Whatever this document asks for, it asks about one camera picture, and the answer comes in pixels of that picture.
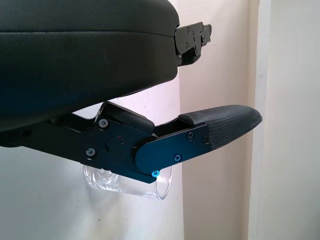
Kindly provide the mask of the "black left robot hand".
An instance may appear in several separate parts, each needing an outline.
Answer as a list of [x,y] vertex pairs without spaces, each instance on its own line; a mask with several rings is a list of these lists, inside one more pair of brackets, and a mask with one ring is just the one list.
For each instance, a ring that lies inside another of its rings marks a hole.
[[160,170],[250,132],[261,114],[225,105],[155,125],[112,103],[173,80],[211,40],[167,0],[3,0],[0,144],[147,184]]

